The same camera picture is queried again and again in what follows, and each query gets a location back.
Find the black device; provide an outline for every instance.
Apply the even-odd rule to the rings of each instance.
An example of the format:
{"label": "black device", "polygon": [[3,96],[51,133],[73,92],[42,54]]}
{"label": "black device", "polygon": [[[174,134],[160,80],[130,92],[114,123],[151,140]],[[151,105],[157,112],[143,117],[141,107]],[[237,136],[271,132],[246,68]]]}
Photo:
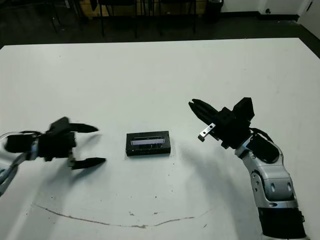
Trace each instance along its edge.
{"label": "black device", "polygon": [[105,162],[106,159],[91,157],[77,161],[72,153],[72,148],[77,146],[75,132],[93,133],[97,131],[98,129],[94,126],[70,123],[67,117],[62,117],[53,122],[45,133],[22,131],[20,134],[7,136],[4,148],[10,153],[28,153],[26,160],[40,157],[49,162],[53,158],[69,158],[68,164],[73,170],[87,169]]}
{"label": "black device", "polygon": [[137,132],[126,135],[127,156],[169,154],[170,151],[168,131]]}

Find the baseboard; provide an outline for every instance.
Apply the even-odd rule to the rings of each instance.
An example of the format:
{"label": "baseboard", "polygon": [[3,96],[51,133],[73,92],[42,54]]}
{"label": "baseboard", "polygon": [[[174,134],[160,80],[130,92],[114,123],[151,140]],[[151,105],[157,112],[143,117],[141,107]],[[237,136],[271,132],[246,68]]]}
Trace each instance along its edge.
{"label": "baseboard", "polygon": [[298,21],[298,14],[260,14],[260,20],[294,20]]}
{"label": "baseboard", "polygon": [[260,12],[258,11],[231,11],[221,12],[221,18],[236,18],[236,17],[258,17]]}
{"label": "baseboard", "polygon": [[261,14],[258,11],[234,11],[221,12],[221,18],[236,18],[236,17],[257,17],[260,20],[294,20],[297,21],[297,14]]}

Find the metal bracket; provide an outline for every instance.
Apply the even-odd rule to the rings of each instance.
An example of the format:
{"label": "metal bracket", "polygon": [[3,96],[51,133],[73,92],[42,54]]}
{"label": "metal bracket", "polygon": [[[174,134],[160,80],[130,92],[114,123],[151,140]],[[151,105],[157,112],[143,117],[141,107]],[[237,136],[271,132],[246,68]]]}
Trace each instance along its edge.
{"label": "metal bracket", "polygon": [[201,142],[205,141],[205,137],[208,136],[208,134],[214,129],[216,125],[214,123],[211,123],[209,126],[207,126],[202,132],[199,133],[198,139]]}

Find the display screen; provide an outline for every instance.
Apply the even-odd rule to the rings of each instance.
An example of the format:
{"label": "display screen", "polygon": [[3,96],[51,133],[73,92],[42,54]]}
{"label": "display screen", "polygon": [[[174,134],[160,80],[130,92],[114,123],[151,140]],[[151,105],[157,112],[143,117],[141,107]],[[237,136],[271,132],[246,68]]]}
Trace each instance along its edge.
{"label": "display screen", "polygon": [[163,136],[134,137],[131,140],[132,146],[164,143],[165,138]]}

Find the chair leg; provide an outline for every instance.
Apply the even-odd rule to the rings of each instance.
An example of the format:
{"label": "chair leg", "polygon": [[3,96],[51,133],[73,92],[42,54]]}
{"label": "chair leg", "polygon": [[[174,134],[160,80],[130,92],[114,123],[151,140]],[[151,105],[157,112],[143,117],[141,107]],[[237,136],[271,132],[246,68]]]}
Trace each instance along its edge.
{"label": "chair leg", "polygon": [[53,8],[53,11],[54,11],[54,15],[55,15],[55,17],[56,17],[56,20],[57,20],[58,23],[61,25],[60,18],[59,18],[57,9],[56,9],[56,5],[55,5],[55,3],[54,3],[53,1],[51,2],[51,5],[52,5],[52,8]]}
{"label": "chair leg", "polygon": [[135,4],[133,5],[133,9],[134,9],[134,37],[135,38],[138,37],[137,4],[138,4],[137,1],[135,1]]}
{"label": "chair leg", "polygon": [[144,12],[144,15],[146,16],[146,0],[143,0],[143,12]]}
{"label": "chair leg", "polygon": [[44,9],[45,9],[45,11],[46,11],[46,14],[47,14],[47,15],[49,16],[49,18],[50,18],[52,27],[53,27],[55,33],[58,34],[57,27],[56,27],[56,25],[55,25],[55,22],[54,22],[54,20],[53,20],[53,17],[51,16],[50,10],[48,9],[47,2],[45,1],[45,2],[43,2],[43,3],[44,3]]}
{"label": "chair leg", "polygon": [[162,22],[161,22],[161,1],[160,0],[158,0],[158,9],[159,9],[159,16],[158,16],[158,18],[159,18],[159,22],[158,22],[158,24],[159,24],[159,30],[160,30],[160,35],[162,36],[163,35],[163,32],[162,32]]}
{"label": "chair leg", "polygon": [[80,17],[80,13],[78,12],[79,10],[77,8],[76,1],[77,0],[69,1],[69,5],[70,5],[72,12],[75,15],[77,22],[78,22],[79,29],[82,31],[83,29],[82,29],[82,25],[81,25],[81,17]]}
{"label": "chair leg", "polygon": [[107,13],[108,13],[109,17],[111,17],[112,15],[110,14],[110,11],[109,11],[109,8],[108,8],[108,5],[105,5],[105,8],[106,8],[106,11],[107,11]]}
{"label": "chair leg", "polygon": [[104,29],[104,18],[102,16],[102,5],[99,3],[100,7],[100,19],[101,19],[101,34],[104,37],[105,36],[105,29]]}
{"label": "chair leg", "polygon": [[190,14],[190,12],[191,12],[192,3],[193,3],[193,2],[191,1],[190,4],[189,4],[188,14]]}
{"label": "chair leg", "polygon": [[193,6],[193,33],[196,33],[196,18],[197,18],[197,0],[194,0]]}

